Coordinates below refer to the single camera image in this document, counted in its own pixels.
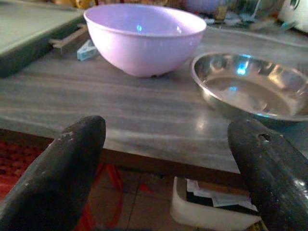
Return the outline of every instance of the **table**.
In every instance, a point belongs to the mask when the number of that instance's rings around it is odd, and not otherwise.
[[[308,63],[307,48],[208,29],[193,56],[213,51]],[[21,141],[18,132],[27,133],[23,142],[46,146],[79,118],[101,115],[103,161],[244,189],[228,147],[230,121],[204,102],[189,63],[161,77],[135,78],[101,56],[79,62],[76,49],[64,56],[52,51],[0,80],[1,135]],[[280,131],[308,156],[308,123]]]

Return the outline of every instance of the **stainless steel plate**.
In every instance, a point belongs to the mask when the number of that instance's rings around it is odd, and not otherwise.
[[[245,54],[206,53],[193,59],[191,72],[204,99],[231,119],[308,121],[308,77],[296,69]]]

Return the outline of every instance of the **white appliance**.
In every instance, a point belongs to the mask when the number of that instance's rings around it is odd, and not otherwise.
[[[285,0],[278,18],[286,23],[296,22],[295,28],[308,32],[308,0]]]

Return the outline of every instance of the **metal bowl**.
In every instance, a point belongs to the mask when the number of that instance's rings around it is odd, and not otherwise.
[[[308,77],[245,54],[206,53],[191,64],[203,98],[230,119],[308,121]]]

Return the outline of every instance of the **gray table surface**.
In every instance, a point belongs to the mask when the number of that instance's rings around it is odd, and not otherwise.
[[[308,63],[307,49],[212,29],[193,56],[210,51]],[[74,49],[63,57],[52,51],[0,79],[0,128],[54,137],[83,116],[101,115],[107,149],[239,172],[228,148],[230,121],[202,100],[189,62],[162,77],[135,78],[99,55],[79,62]],[[308,154],[308,123],[281,132]]]

